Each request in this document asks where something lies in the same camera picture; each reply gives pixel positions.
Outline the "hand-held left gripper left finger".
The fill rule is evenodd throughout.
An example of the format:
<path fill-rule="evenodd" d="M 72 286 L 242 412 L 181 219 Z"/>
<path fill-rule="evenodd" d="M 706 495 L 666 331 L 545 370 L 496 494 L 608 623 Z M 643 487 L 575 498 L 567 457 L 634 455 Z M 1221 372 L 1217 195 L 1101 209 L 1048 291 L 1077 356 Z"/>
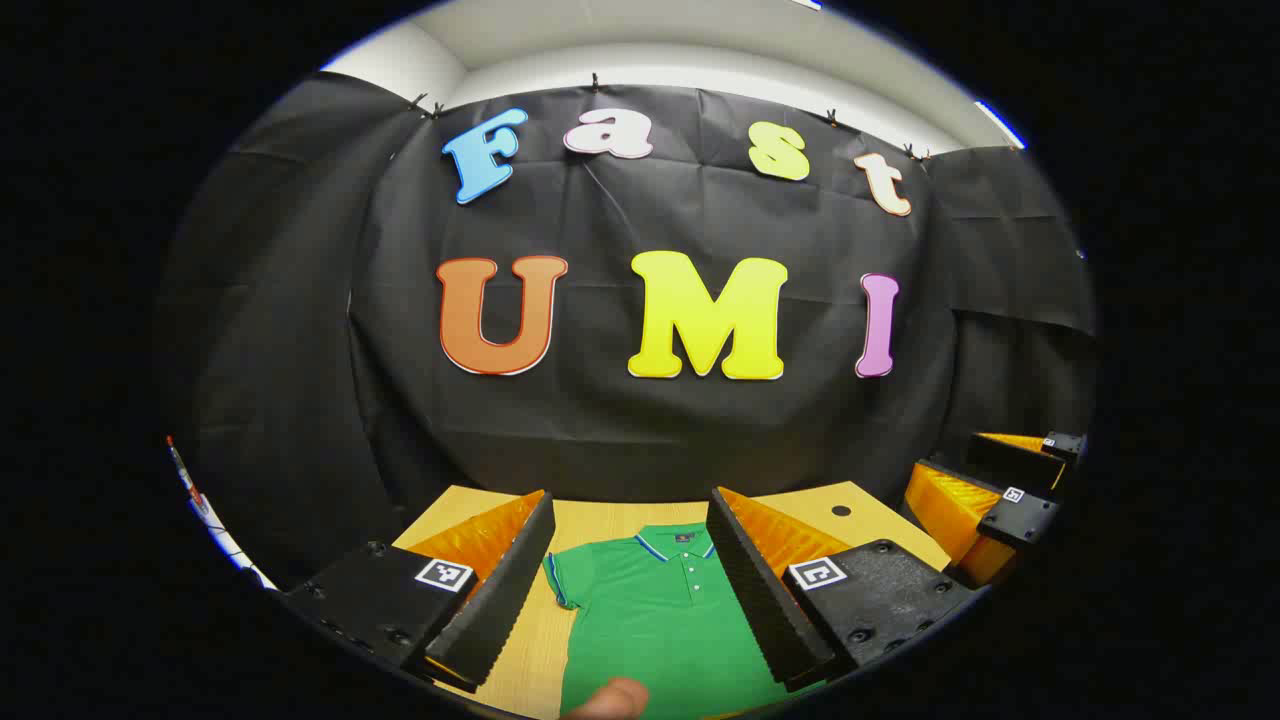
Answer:
<path fill-rule="evenodd" d="M 556 533 L 544 489 L 407 550 L 369 541 L 282 596 L 388 669 L 474 692 L 490 676 Z"/>

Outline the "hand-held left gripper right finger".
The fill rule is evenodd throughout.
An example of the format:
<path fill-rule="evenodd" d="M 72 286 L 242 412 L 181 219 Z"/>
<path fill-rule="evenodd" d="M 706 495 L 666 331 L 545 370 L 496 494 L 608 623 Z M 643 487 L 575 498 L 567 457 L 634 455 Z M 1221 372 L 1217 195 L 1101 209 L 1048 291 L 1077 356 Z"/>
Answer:
<path fill-rule="evenodd" d="M 724 487 L 710 492 L 707 529 L 788 691 L 874 673 L 986 600 L 892 539 L 851 546 Z"/>

